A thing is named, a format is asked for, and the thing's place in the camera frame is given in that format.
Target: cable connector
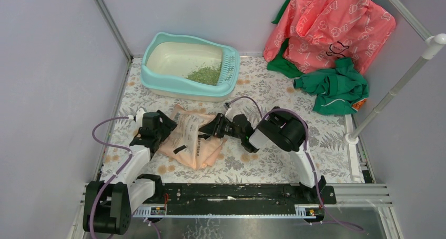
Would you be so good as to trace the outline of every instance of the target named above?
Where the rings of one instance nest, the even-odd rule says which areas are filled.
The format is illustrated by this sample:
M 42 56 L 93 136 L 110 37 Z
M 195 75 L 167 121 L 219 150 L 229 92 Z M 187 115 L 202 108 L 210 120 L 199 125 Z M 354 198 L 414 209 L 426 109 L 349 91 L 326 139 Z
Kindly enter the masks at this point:
M 223 106 L 226 110 L 229 110 L 231 108 L 231 105 L 228 102 L 226 102 Z
M 144 217 L 143 222 L 146 222 L 147 220 L 148 220 L 148 218 L 147 218 L 147 217 Z M 152 221 L 149 221 L 149 222 L 148 222 L 148 226 L 150 227 L 151 224 L 152 224 Z

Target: cat litter box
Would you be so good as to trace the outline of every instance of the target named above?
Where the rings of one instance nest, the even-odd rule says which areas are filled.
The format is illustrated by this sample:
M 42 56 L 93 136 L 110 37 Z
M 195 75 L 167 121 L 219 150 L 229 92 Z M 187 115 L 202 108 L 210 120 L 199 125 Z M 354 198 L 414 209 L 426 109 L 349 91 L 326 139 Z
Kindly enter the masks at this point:
M 240 56 L 232 47 L 193 36 L 161 32 L 144 54 L 141 82 L 155 94 L 217 102 L 227 99 L 234 90 L 239 68 Z M 200 78 L 197 73 L 214 77 L 216 84 L 186 79 L 191 74 Z

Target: white pole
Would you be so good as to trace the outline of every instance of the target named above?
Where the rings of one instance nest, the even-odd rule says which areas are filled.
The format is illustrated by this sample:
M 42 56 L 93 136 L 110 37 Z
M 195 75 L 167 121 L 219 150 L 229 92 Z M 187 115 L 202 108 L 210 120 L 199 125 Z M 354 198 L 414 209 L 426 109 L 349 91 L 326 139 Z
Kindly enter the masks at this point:
M 395 86 L 386 94 L 384 98 L 376 105 L 376 107 L 367 115 L 366 119 L 353 131 L 353 133 L 347 133 L 344 140 L 347 144 L 357 144 L 358 136 L 362 130 L 364 130 L 375 117 L 381 113 L 385 106 L 398 94 L 398 92 L 412 79 L 415 74 L 423 67 L 427 61 L 431 60 L 442 48 L 446 45 L 446 34 L 438 34 L 426 39 L 428 48 L 423 52 L 420 58 L 409 68 L 409 70 L 401 77 L 401 79 L 395 84 Z

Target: floral mat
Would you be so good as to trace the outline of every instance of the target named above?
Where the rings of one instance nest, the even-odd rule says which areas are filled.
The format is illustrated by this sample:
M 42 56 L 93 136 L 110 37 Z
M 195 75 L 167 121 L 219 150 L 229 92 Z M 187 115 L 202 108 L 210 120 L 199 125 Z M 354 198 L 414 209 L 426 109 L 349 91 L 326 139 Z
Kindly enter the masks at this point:
M 266 70 L 266 64 L 262 57 L 242 57 L 237 85 L 228 101 L 247 95 L 257 101 L 262 112 L 267 112 L 274 106 L 294 110 L 308 123 L 311 154 L 316 167 L 327 182 L 355 183 L 350 179 L 347 147 L 342 140 L 345 132 L 344 116 L 325 116 L 313 112 L 316 97 L 294 89 L 291 79 Z M 141 58 L 135 58 L 128 74 L 119 115 L 135 114 L 140 107 L 149 112 L 161 110 L 170 115 L 175 104 L 186 110 L 206 114 L 225 112 L 223 102 L 189 101 L 152 93 L 140 82 L 140 65 Z M 259 115 L 251 101 L 242 99 L 235 102 L 235 105 L 237 106 L 234 107 L 244 113 L 251 123 L 258 123 Z M 137 129 L 133 121 L 117 121 L 110 141 L 127 146 Z M 116 170 L 118 163 L 126 159 L 127 155 L 123 150 L 108 149 L 104 157 L 102 177 Z M 196 171 L 165 155 L 155 154 L 141 173 L 158 174 L 164 183 L 299 182 L 299 172 L 287 152 L 269 142 L 256 154 L 249 154 L 239 144 L 239 140 L 232 137 L 228 138 L 213 167 Z

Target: plastic bag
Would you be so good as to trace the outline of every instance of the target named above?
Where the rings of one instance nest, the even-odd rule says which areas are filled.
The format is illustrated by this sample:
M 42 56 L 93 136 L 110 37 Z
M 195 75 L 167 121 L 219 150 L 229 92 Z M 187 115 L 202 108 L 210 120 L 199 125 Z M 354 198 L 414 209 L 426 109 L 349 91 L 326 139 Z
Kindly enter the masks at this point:
M 213 166 L 226 140 L 205 135 L 198 130 L 210 123 L 215 115 L 186 111 L 175 105 L 170 118 L 178 126 L 158 151 L 195 170 Z

